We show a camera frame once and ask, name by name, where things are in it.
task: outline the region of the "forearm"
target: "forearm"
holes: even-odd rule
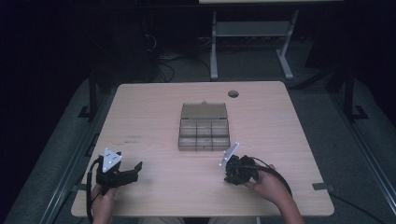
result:
[[[304,224],[296,202],[290,197],[285,202],[276,205],[285,220],[285,224]]]

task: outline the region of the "transparent compartment box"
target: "transparent compartment box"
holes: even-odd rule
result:
[[[181,151],[222,151],[230,147],[225,104],[183,104],[178,136]]]

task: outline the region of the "background desk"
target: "background desk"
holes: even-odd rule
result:
[[[228,91],[238,91],[231,98]],[[278,215],[274,205],[244,186],[223,181],[222,151],[177,148],[183,103],[225,103],[236,155],[272,163],[288,180],[304,216],[327,216],[333,206],[303,129],[281,82],[121,85],[108,112],[90,164],[106,147],[122,152],[122,171],[140,161],[136,183],[120,188],[114,215],[214,217]],[[85,192],[72,207],[86,216]]]

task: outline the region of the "person's left hand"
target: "person's left hand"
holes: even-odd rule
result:
[[[102,186],[96,184],[91,193],[91,198],[93,200],[93,224],[110,224],[111,213],[114,207],[114,197],[116,196],[118,188],[109,189],[105,195],[100,193],[101,190]]]

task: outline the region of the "hand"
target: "hand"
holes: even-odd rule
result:
[[[259,178],[255,182],[248,181],[245,186],[256,191],[262,198],[274,203],[287,224],[302,224],[304,220],[296,202],[285,186],[274,175],[258,171]]]
[[[96,184],[91,193],[93,199],[93,224],[110,224],[111,213],[114,207],[114,197],[116,196],[118,188],[109,189],[105,195],[100,193],[101,190],[102,186]]]

